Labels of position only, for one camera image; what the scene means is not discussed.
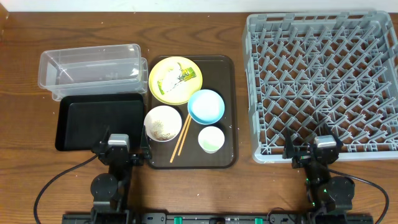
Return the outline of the white tissue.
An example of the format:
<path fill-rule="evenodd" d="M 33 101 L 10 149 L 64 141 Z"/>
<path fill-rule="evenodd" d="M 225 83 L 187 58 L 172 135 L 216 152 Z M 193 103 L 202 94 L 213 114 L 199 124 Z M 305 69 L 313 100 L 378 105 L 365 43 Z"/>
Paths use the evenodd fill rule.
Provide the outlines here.
<path fill-rule="evenodd" d="M 164 93 L 172 90 L 180 81 L 181 73 L 181 65 L 178 62 L 173 63 L 172 68 L 166 73 L 162 80 L 162 90 Z"/>

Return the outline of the green snack wrapper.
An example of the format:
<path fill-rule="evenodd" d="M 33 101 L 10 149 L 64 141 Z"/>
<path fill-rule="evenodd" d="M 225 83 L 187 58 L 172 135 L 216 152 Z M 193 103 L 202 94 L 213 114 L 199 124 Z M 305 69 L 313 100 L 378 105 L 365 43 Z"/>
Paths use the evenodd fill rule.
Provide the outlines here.
<path fill-rule="evenodd" d="M 174 86 L 174 88 L 176 86 L 178 86 L 179 84 L 181 84 L 182 82 L 188 81 L 188 80 L 190 80 L 192 78 L 195 78 L 195 77 L 196 77 L 196 73 L 194 72 L 192 67 L 189 67 L 189 68 L 186 68 L 186 69 L 182 69 L 182 73 L 180 75 L 180 81 Z M 163 78 L 158 80 L 157 81 L 157 85 L 158 85 L 160 93 L 162 95 L 164 95 L 165 93 L 162 90 L 162 80 L 163 80 Z"/>

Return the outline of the light blue bowl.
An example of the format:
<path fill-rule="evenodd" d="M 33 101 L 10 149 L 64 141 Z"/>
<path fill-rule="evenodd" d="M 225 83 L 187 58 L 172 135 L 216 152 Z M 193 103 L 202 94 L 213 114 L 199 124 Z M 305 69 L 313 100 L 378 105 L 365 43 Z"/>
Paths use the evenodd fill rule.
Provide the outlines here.
<path fill-rule="evenodd" d="M 189 115 L 202 125 L 217 123 L 225 112 L 222 97 L 213 90 L 199 90 L 189 99 L 187 104 Z"/>

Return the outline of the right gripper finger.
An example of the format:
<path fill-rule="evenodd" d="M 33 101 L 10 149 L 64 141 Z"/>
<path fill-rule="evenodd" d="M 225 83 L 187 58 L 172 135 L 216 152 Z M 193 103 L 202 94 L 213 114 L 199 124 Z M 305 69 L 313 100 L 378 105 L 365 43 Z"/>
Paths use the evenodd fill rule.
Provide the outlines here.
<path fill-rule="evenodd" d="M 343 146 L 343 142 L 338 138 L 338 136 L 331 130 L 331 128 L 325 123 L 322 126 L 322 136 L 331 136 L 336 142 L 336 146 Z"/>
<path fill-rule="evenodd" d="M 295 155 L 295 149 L 291 138 L 291 131 L 289 128 L 286 128 L 284 132 L 284 138 L 285 138 L 285 144 L 284 144 L 284 152 L 282 158 L 291 159 Z"/>

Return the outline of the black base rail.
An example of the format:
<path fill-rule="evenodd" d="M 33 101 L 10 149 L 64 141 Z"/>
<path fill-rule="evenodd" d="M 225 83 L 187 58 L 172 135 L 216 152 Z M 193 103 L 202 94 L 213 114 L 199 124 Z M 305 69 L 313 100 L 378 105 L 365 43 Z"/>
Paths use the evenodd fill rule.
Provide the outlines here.
<path fill-rule="evenodd" d="M 145 213 L 132 217 L 129 215 L 111 214 L 64 214 L 63 224 L 90 224 L 90 223 L 141 223 L 141 224 L 289 224 L 310 223 L 304 218 L 293 214 L 270 215 L 166 215 L 164 213 Z"/>

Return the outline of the leftover rice pile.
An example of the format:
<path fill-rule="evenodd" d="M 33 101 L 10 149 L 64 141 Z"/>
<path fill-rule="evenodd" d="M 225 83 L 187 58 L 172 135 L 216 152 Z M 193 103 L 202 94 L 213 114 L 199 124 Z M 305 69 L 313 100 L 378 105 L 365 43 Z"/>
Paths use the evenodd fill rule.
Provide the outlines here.
<path fill-rule="evenodd" d="M 152 123 L 151 133 L 156 140 L 167 141 L 177 134 L 177 130 L 170 121 L 157 120 Z"/>

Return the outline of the white pink bowl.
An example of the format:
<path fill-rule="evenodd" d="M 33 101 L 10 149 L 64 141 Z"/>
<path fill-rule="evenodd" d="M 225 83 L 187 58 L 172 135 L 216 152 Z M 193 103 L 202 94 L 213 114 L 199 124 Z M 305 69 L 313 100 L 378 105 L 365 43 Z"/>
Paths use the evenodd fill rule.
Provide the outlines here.
<path fill-rule="evenodd" d="M 175 129 L 177 130 L 177 134 L 180 132 L 180 130 L 182 128 L 182 118 L 181 118 L 180 113 L 176 109 L 174 109 L 171 106 L 165 106 L 165 105 L 152 108 L 147 113 L 147 115 L 144 119 L 144 125 L 146 126 L 147 136 L 157 142 L 171 141 L 173 138 L 175 138 L 177 136 L 177 134 L 176 134 L 172 139 L 169 139 L 167 141 L 156 140 L 155 137 L 153 137 L 153 135 L 151 133 L 151 129 L 152 129 L 152 123 L 157 120 L 170 121 L 171 123 L 173 123 Z"/>

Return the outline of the yellow plate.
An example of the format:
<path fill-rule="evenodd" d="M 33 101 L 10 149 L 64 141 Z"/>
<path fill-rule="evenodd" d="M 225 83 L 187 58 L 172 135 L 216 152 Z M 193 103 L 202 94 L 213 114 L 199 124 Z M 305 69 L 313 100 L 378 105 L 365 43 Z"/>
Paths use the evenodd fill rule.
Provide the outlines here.
<path fill-rule="evenodd" d="M 149 89 L 167 105 L 182 105 L 201 90 L 203 75 L 199 66 L 186 57 L 166 57 L 152 68 Z"/>

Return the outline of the clear plastic bin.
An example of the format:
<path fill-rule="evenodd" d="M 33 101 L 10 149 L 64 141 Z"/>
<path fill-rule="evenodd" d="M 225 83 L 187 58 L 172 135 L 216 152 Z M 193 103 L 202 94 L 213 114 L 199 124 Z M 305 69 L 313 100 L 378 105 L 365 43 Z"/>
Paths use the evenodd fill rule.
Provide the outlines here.
<path fill-rule="evenodd" d="M 144 95 L 148 75 L 139 45 L 104 45 L 43 52 L 37 84 L 55 101 L 73 95 Z"/>

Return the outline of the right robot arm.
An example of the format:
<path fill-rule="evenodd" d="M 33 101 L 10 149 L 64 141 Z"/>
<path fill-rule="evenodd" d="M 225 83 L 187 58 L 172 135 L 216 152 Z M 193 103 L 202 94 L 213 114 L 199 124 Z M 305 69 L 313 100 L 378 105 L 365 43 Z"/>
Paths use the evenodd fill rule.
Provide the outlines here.
<path fill-rule="evenodd" d="M 324 125 L 321 135 L 300 150 L 295 147 L 292 132 L 284 132 L 284 159 L 292 160 L 292 168 L 304 169 L 306 190 L 313 208 L 297 217 L 296 223 L 348 223 L 346 212 L 351 210 L 355 184 L 349 177 L 330 175 L 328 165 L 339 158 L 343 143 Z"/>

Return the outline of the wooden chopstick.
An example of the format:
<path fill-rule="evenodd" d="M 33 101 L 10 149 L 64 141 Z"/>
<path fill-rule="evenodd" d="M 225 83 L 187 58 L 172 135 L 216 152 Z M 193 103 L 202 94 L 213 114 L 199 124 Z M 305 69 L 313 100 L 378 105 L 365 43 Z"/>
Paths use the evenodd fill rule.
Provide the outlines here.
<path fill-rule="evenodd" d="M 185 134 L 186 134 L 185 139 L 187 137 L 187 133 L 188 133 L 189 127 L 185 131 Z M 185 139 L 181 140 L 181 142 L 180 142 L 180 149 L 178 149 L 178 154 L 177 154 L 178 156 L 181 155 L 181 151 L 182 151 L 183 145 L 185 143 Z"/>
<path fill-rule="evenodd" d="M 190 115 L 188 114 L 188 115 L 187 115 L 187 118 L 186 118 L 186 120 L 185 120 L 185 122 L 184 122 L 184 124 L 183 124 L 183 127 L 182 127 L 182 130 L 181 130 L 181 132 L 180 132 L 180 135 L 179 135 L 179 137 L 178 137 L 178 140 L 177 140 L 177 143 L 176 143 L 176 145 L 175 145 L 175 148 L 174 148 L 174 151 L 173 151 L 173 153 L 172 153 L 172 156 L 171 156 L 171 158 L 170 158 L 170 163 L 173 163 L 174 158 L 175 158 L 175 155 L 176 155 L 176 153 L 177 153 L 177 150 L 180 149 L 180 142 L 181 142 L 181 140 L 185 139 L 185 136 L 186 136 L 185 131 L 186 131 L 186 129 L 189 127 L 190 120 L 191 120 L 191 117 L 190 117 Z"/>

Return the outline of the black plastic tray bin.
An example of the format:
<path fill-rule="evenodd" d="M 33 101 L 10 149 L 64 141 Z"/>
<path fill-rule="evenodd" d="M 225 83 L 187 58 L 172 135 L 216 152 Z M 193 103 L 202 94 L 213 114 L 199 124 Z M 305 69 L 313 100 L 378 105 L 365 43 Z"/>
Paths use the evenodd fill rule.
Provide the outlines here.
<path fill-rule="evenodd" d="M 60 102 L 55 148 L 91 150 L 109 131 L 127 134 L 134 149 L 140 145 L 143 124 L 144 99 L 138 93 L 66 96 Z"/>

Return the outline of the white cup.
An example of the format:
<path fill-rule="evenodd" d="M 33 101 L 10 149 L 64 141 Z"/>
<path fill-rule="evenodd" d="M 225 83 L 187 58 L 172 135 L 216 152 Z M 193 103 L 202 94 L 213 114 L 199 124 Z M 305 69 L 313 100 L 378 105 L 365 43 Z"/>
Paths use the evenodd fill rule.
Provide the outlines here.
<path fill-rule="evenodd" d="M 203 128 L 198 135 L 198 143 L 200 147 L 209 154 L 213 154 L 221 149 L 224 141 L 224 133 L 220 128 L 215 126 Z"/>

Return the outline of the brown serving tray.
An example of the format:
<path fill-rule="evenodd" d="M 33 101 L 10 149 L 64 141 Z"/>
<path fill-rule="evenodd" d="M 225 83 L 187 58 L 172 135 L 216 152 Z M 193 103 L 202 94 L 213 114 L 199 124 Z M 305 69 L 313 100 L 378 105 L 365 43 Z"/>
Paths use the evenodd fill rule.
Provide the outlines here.
<path fill-rule="evenodd" d="M 149 139 L 152 159 L 149 165 L 154 169 L 217 169 L 232 166 L 238 155 L 238 131 L 236 118 L 236 91 L 234 63 L 224 55 L 187 55 L 203 74 L 202 88 L 217 92 L 223 99 L 223 117 L 213 126 L 224 134 L 224 143 L 216 152 L 209 154 L 199 145 L 198 135 L 206 126 L 192 121 L 180 154 L 170 162 L 178 137 L 167 142 Z"/>

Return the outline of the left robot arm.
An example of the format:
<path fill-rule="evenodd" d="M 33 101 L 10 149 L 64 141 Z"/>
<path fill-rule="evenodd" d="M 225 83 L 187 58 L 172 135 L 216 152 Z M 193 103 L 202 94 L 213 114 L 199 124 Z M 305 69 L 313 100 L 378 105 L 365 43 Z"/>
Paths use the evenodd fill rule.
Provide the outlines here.
<path fill-rule="evenodd" d="M 97 142 L 92 152 L 99 161 L 108 166 L 108 172 L 96 176 L 91 183 L 93 208 L 90 224 L 139 223 L 139 215 L 127 207 L 127 195 L 131 183 L 134 166 L 143 166 L 144 161 L 152 158 L 147 140 L 146 129 L 142 129 L 139 148 L 141 153 L 129 152 L 129 136 L 127 134 L 111 134 L 109 129 Z"/>

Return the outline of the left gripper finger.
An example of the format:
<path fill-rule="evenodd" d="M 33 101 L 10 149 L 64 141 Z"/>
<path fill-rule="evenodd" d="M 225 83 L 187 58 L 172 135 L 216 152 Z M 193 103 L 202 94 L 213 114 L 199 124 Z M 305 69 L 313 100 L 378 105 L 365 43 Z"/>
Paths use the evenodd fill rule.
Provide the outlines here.
<path fill-rule="evenodd" d="M 142 155 L 144 159 L 152 159 L 152 153 L 150 151 L 150 145 L 148 143 L 148 136 L 146 133 L 145 125 L 143 125 L 142 128 L 140 149 L 142 150 Z"/>
<path fill-rule="evenodd" d="M 103 137 L 99 141 L 99 146 L 100 147 L 106 147 L 108 145 L 109 137 L 110 137 L 109 126 L 107 126 L 106 130 L 105 130 L 105 132 L 103 134 Z"/>

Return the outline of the grey dishwasher rack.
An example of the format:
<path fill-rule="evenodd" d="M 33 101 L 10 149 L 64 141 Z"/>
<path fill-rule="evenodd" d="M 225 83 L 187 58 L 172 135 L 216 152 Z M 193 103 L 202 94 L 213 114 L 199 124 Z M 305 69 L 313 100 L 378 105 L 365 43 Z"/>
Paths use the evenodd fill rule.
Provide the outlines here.
<path fill-rule="evenodd" d="M 397 37 L 384 11 L 251 14 L 243 30 L 253 159 L 283 162 L 327 125 L 341 161 L 397 158 Z"/>

